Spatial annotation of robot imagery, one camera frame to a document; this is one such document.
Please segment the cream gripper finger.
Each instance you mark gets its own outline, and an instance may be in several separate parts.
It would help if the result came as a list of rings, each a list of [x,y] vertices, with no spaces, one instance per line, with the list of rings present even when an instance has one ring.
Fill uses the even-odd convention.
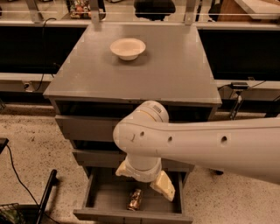
[[[122,161],[117,170],[115,171],[116,176],[125,176],[125,177],[130,177],[131,172],[129,167],[126,165],[125,161]]]
[[[150,187],[169,201],[173,201],[175,188],[165,171],[158,174],[157,178],[150,183]]]

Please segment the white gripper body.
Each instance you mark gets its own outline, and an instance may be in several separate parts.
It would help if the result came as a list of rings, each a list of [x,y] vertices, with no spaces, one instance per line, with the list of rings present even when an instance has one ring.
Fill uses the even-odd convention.
[[[126,176],[144,183],[154,181],[162,170],[160,157],[128,155],[124,163]]]

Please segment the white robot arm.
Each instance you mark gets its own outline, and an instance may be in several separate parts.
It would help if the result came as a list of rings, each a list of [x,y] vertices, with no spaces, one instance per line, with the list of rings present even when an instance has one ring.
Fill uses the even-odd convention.
[[[113,139],[127,153],[115,174],[149,183],[169,201],[175,189],[162,170],[163,158],[274,184],[280,182],[277,117],[170,123],[160,103],[145,101],[115,126]]]

